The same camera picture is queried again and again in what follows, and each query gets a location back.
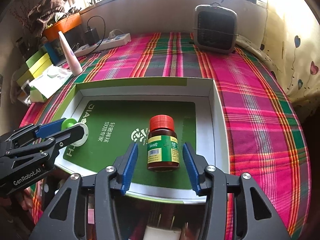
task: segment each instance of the plaid bedsheet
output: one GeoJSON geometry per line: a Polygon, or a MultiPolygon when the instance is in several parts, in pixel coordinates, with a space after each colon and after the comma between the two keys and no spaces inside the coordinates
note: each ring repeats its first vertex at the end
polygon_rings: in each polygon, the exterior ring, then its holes
{"type": "MultiPolygon", "coordinates": [[[[135,36],[127,45],[80,59],[84,72],[70,78],[45,104],[33,104],[21,125],[50,122],[76,83],[127,77],[215,79],[223,105],[232,174],[249,172],[297,239],[306,222],[310,162],[299,121],[266,67],[239,47],[230,55],[201,51],[192,34],[135,36]]],[[[231,238],[231,202],[227,239],[231,238]]]]}

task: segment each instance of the yellow box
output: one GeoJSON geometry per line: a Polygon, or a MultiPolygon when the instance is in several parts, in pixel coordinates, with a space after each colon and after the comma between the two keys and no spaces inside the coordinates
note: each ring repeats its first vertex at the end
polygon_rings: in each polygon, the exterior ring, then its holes
{"type": "Polygon", "coordinates": [[[52,65],[48,53],[44,54],[27,72],[25,72],[18,80],[19,86],[22,86],[28,79],[33,80],[40,76],[42,72],[52,65]]]}

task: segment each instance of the red bottle cap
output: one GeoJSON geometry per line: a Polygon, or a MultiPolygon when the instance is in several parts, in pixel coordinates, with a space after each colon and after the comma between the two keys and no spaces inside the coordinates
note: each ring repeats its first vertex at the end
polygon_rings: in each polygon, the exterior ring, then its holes
{"type": "Polygon", "coordinates": [[[172,117],[165,114],[160,114],[152,117],[150,119],[150,131],[159,128],[167,128],[174,131],[174,122],[172,117]]]}

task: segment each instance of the brown glass bottle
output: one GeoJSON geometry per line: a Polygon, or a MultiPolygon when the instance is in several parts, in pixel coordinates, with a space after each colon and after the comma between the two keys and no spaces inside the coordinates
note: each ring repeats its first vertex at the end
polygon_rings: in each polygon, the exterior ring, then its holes
{"type": "Polygon", "coordinates": [[[150,119],[147,167],[151,171],[173,171],[179,168],[177,134],[174,132],[173,119],[168,115],[157,115],[150,119]],[[157,153],[151,156],[150,151],[157,153]]]}

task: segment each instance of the space heater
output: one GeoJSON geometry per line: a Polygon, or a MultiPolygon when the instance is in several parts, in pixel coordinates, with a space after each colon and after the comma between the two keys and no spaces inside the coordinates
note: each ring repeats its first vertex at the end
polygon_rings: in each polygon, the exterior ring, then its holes
{"type": "Polygon", "coordinates": [[[237,14],[215,3],[198,5],[193,28],[194,44],[214,52],[233,52],[237,37],[237,14]]]}

